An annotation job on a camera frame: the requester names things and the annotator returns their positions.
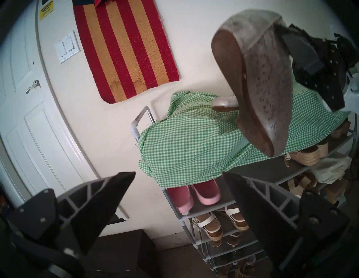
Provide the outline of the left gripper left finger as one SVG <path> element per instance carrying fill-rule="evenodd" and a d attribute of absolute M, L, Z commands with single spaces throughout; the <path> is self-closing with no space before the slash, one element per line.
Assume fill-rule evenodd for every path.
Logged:
<path fill-rule="evenodd" d="M 55 196 L 44 189 L 7 217 L 26 239 L 51 249 L 87 254 L 135 178 L 136 172 L 85 182 Z"/>

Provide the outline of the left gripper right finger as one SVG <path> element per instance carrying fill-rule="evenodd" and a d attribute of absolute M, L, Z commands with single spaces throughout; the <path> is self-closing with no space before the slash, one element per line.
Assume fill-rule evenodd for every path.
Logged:
<path fill-rule="evenodd" d="M 300 198 L 273 183 L 223 172 L 240 213 L 273 270 L 329 268 L 340 258 L 349 218 L 314 189 Z"/>

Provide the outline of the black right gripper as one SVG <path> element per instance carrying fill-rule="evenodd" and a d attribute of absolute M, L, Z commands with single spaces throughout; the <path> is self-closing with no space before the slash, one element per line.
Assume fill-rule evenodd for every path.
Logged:
<path fill-rule="evenodd" d="M 314 90 L 330 112 L 345 108 L 347 73 L 354 66 L 354 46 L 346 37 L 310 37 L 294 25 L 276 25 L 276 34 L 293 58 L 295 80 Z"/>

